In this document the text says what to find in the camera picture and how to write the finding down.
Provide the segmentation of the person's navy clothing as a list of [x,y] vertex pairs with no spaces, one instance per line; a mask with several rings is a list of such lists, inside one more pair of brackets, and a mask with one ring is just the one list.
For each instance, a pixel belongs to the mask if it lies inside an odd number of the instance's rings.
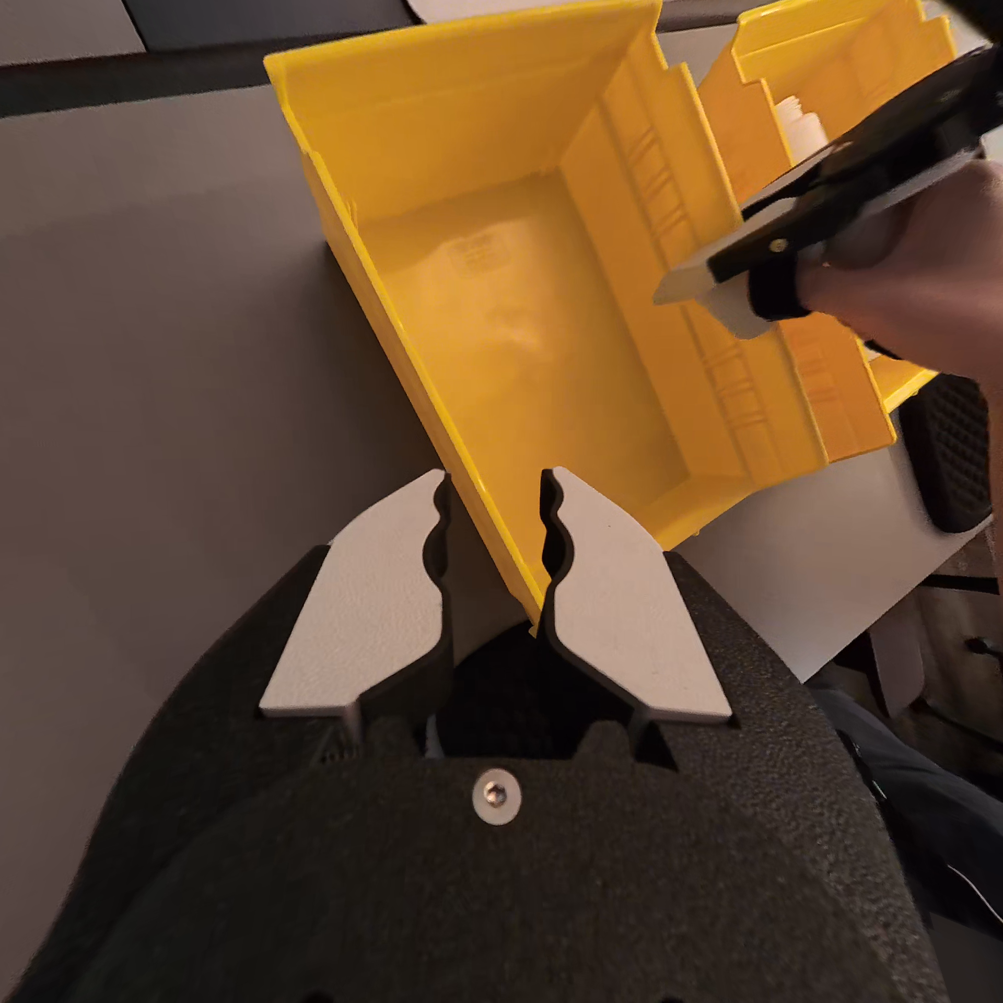
[[899,739],[842,689],[809,692],[854,760],[924,922],[1002,939],[1001,801]]

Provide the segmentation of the black smooth desk mat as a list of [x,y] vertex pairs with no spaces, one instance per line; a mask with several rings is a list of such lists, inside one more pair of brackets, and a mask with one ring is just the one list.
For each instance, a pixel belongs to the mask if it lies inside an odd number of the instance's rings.
[[415,26],[402,1],[124,1],[149,51],[331,40]]

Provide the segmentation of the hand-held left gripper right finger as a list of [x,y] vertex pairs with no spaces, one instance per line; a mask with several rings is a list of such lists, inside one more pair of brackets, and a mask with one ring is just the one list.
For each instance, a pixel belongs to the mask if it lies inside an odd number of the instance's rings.
[[638,751],[654,725],[724,726],[733,709],[661,545],[570,470],[541,475],[539,620],[547,647],[617,703]]

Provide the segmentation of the black textured mat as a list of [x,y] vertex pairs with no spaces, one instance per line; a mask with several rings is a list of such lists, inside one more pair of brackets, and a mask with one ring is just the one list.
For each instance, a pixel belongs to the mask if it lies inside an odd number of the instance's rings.
[[989,415],[977,384],[940,374],[905,401],[897,415],[934,528],[968,533],[990,518]]

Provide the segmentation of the white board stand base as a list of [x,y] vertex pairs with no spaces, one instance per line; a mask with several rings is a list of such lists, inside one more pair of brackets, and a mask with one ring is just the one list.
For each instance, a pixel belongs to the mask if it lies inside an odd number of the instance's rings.
[[550,1],[405,1],[423,24],[439,24],[463,19],[505,16],[540,9]]

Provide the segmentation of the yellow plastic bin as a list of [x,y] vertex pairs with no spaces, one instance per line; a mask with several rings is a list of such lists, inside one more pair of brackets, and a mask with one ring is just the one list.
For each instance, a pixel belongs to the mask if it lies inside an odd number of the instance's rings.
[[[955,55],[946,17],[928,18],[920,2],[775,2],[740,15],[698,88],[736,203],[808,157],[782,106],[797,103],[832,141]],[[765,400],[794,436],[782,444],[796,447],[771,483],[892,445],[892,413],[935,379],[822,315],[782,321],[761,341],[768,361],[785,350],[794,378],[791,394]]]
[[539,619],[542,470],[662,550],[824,468],[774,326],[656,305],[738,225],[659,2],[585,2],[265,57],[334,256],[512,595]]

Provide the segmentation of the person's right hand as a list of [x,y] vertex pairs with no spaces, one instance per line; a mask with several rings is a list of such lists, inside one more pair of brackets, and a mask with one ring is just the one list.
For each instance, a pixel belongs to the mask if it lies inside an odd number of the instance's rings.
[[881,261],[800,266],[797,294],[862,340],[1000,394],[1001,165],[976,159],[917,195]]

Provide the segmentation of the white plastic bottle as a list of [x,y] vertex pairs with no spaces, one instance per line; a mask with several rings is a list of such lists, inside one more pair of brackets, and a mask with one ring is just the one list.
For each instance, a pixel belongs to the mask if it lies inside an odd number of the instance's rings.
[[805,111],[796,95],[776,103],[774,112],[790,168],[799,166],[830,145],[819,115],[813,111]]

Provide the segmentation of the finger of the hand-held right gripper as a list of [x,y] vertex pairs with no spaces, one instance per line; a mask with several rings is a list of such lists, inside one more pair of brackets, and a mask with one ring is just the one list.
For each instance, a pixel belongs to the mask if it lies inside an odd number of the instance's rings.
[[780,321],[809,315],[796,291],[797,268],[823,251],[824,241],[794,247],[784,238],[731,234],[670,269],[654,303],[692,300],[739,339],[755,339]]
[[743,221],[750,221],[784,200],[798,200],[822,189],[833,189],[839,194],[851,188],[861,170],[860,155],[850,147],[824,147],[810,157],[786,171],[752,196],[741,206]]

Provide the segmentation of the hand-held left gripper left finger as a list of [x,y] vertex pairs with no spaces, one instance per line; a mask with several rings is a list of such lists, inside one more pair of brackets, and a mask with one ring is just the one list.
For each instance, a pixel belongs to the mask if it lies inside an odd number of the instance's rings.
[[423,732],[452,686],[445,588],[450,477],[430,470],[330,541],[259,702],[267,718],[335,718],[360,744],[384,717]]

